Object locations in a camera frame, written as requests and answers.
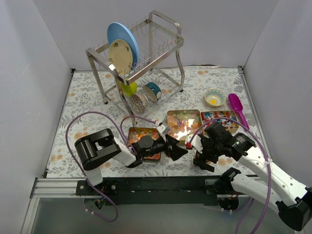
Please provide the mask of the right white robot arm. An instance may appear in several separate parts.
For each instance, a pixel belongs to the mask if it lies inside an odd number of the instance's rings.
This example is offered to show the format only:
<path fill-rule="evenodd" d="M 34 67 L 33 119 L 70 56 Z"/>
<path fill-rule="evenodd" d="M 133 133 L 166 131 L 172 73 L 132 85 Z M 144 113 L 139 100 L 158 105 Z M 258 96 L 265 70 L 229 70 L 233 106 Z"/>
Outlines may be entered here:
<path fill-rule="evenodd" d="M 213 167 L 206 162 L 217 163 L 220 156 L 232 158 L 247 167 L 262 182 L 243 174 L 236 168 L 229 168 L 208 187 L 215 193 L 243 193 L 264 204 L 265 209 L 274 210 L 291 229 L 301 231 L 312 218 L 312 189 L 288 175 L 273 161 L 252 134 L 232 135 L 215 121 L 205 128 L 205 135 L 189 135 L 185 144 L 196 148 L 194 164 L 202 170 Z"/>

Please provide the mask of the steel dish rack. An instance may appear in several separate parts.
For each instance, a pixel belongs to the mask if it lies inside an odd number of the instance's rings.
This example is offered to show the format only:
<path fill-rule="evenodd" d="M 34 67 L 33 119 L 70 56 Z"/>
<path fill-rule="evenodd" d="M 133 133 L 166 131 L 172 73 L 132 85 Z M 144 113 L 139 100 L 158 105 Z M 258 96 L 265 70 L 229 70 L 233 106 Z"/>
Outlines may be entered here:
<path fill-rule="evenodd" d="M 107 43 L 99 48 L 86 50 L 105 104 L 111 99 L 109 95 L 116 92 L 115 104 L 123 105 L 125 114 L 147 117 L 177 91 L 183 91 L 185 73 L 179 49 L 184 39 L 176 20 L 154 10 L 132 28 L 111 23 L 107 37 Z M 172 53 L 181 73 L 180 81 L 158 68 Z"/>

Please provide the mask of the tin of popsicle candies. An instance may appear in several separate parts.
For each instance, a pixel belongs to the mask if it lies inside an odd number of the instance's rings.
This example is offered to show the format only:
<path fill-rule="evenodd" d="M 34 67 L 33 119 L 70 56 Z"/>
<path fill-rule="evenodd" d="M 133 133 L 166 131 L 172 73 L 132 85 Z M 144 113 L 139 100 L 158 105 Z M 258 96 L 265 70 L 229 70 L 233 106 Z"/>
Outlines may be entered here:
<path fill-rule="evenodd" d="M 200 111 L 170 110 L 167 112 L 167 124 L 171 129 L 169 135 L 183 144 L 187 136 L 194 134 L 202 125 Z"/>

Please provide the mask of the magenta plastic scoop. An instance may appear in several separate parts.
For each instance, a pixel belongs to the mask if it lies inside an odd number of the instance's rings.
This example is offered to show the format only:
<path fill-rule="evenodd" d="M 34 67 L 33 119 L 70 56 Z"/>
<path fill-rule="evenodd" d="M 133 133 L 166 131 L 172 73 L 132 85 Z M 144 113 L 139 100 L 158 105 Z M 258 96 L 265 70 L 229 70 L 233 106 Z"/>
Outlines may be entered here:
<path fill-rule="evenodd" d="M 229 102 L 230 102 L 230 105 L 231 105 L 231 108 L 237 113 L 238 117 L 240 118 L 241 120 L 241 123 L 247 128 L 247 129 L 250 129 L 249 128 L 249 125 L 247 123 L 247 120 L 243 114 L 243 105 L 239 99 L 239 97 L 234 94 L 234 93 L 230 93 L 228 95 L 228 99 L 229 99 Z"/>

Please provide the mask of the tin of lollipop candies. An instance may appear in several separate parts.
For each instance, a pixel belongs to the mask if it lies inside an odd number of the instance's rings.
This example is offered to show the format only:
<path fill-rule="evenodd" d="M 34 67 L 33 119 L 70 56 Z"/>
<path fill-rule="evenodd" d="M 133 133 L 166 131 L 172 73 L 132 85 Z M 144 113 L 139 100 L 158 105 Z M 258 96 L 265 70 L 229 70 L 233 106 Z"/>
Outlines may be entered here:
<path fill-rule="evenodd" d="M 216 121 L 220 122 L 225 129 L 230 133 L 235 133 L 239 129 L 239 125 L 233 120 L 237 121 L 234 111 L 206 111 L 201 112 L 202 124 L 206 124 L 212 119 L 218 118 Z"/>

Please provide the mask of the tin of star candies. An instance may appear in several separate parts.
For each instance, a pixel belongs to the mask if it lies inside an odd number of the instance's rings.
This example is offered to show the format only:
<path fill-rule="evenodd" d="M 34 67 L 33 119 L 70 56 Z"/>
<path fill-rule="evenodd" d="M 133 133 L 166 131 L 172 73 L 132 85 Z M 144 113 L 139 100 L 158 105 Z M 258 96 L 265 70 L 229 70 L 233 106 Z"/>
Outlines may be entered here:
<path fill-rule="evenodd" d="M 150 136 L 153 140 L 157 140 L 160 135 L 156 128 L 139 128 L 131 127 L 128 132 L 128 140 L 130 143 L 136 143 L 143 136 Z M 161 153 L 155 154 L 153 156 L 147 156 L 143 158 L 144 162 L 147 163 L 158 163 L 161 159 Z"/>

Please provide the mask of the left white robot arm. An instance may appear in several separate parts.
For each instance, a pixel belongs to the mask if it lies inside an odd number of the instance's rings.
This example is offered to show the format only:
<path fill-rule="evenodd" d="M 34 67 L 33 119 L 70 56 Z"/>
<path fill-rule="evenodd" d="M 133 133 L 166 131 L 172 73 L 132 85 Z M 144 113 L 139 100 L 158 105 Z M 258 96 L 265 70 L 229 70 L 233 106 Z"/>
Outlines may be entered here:
<path fill-rule="evenodd" d="M 176 161 L 188 153 L 178 144 L 179 141 L 170 135 L 156 140 L 145 135 L 132 144 L 135 153 L 131 153 L 130 148 L 116 139 L 110 129 L 104 129 L 80 138 L 75 142 L 75 148 L 88 181 L 87 189 L 91 194 L 98 195 L 104 188 L 100 167 L 108 160 L 113 158 L 127 168 L 134 168 L 141 165 L 145 157 L 164 153 Z"/>

